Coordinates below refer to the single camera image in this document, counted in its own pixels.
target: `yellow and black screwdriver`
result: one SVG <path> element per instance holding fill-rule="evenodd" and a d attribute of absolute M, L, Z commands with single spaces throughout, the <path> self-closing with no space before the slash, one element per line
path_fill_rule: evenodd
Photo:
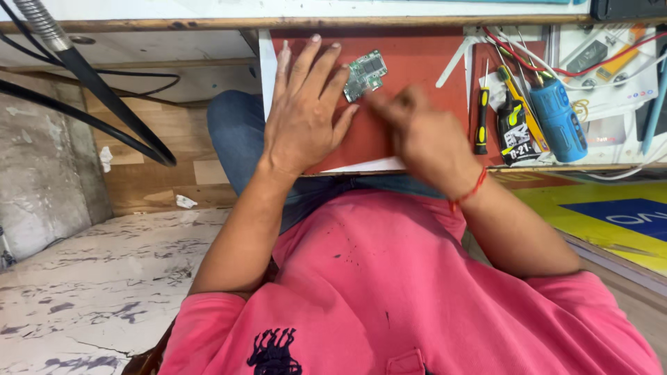
<path fill-rule="evenodd" d="M 489 59 L 486 59 L 486 74 L 484 75 L 484 86 L 480 89 L 480 113 L 475 132 L 475 155 L 486 155 L 486 108 L 489 106 L 489 87 L 486 85 L 486 80 L 488 76 Z"/>

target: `blue sign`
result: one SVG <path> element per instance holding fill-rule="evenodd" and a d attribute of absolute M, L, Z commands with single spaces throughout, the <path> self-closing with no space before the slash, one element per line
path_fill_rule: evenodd
<path fill-rule="evenodd" d="M 667 242 L 667 204 L 652 200 L 616 200 L 561 204 L 560 207 Z"/>

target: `pink shirt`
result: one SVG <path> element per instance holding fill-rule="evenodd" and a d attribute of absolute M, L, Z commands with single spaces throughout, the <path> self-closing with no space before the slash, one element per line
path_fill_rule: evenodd
<path fill-rule="evenodd" d="M 662 373 L 595 275 L 517 279 L 465 253 L 465 226 L 442 200 L 339 196 L 249 301 L 186 298 L 160 374 Z"/>

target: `green circuit board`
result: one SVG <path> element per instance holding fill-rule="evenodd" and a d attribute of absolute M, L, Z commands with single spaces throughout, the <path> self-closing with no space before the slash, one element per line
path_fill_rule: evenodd
<path fill-rule="evenodd" d="M 379 89 L 382 87 L 380 77 L 385 74 L 387 74 L 387 66 L 384 65 L 382 55 L 377 49 L 352 61 L 350 78 L 343 88 L 345 98 L 352 103 L 364 94 L 364 90 Z"/>

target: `yellow screwdriver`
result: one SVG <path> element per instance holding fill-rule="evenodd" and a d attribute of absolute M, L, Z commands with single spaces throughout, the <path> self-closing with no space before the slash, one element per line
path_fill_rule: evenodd
<path fill-rule="evenodd" d="M 486 85 L 486 79 L 488 77 L 489 59 L 486 59 L 486 74 L 484 75 L 484 86 L 480 89 L 480 113 L 475 132 L 475 155 L 486 155 L 486 108 L 489 106 L 489 87 Z"/>
<path fill-rule="evenodd" d="M 505 64 L 505 59 L 503 59 L 502 54 L 498 49 L 498 46 L 496 46 L 496 50 L 498 50 L 500 61 L 502 61 L 502 65 L 499 66 L 498 68 L 498 75 L 500 76 L 500 79 L 507 85 L 507 88 L 512 93 L 512 97 L 514 97 L 514 99 L 520 100 L 524 105 L 524 110 L 526 111 L 526 125 L 528 125 L 528 130 L 530 130 L 530 133 L 533 135 L 533 138 L 535 138 L 535 140 L 538 142 L 538 146 L 540 146 L 540 149 L 542 151 L 549 151 L 549 146 L 546 143 L 544 134 L 542 134 L 540 126 L 538 125 L 538 122 L 535 120 L 533 113 L 530 111 L 530 108 L 528 107 L 526 100 L 516 89 L 517 85 L 516 82 L 514 81 L 514 77 L 512 76 L 511 73 L 512 71 L 510 70 L 510 68 L 508 68 L 507 64 Z"/>

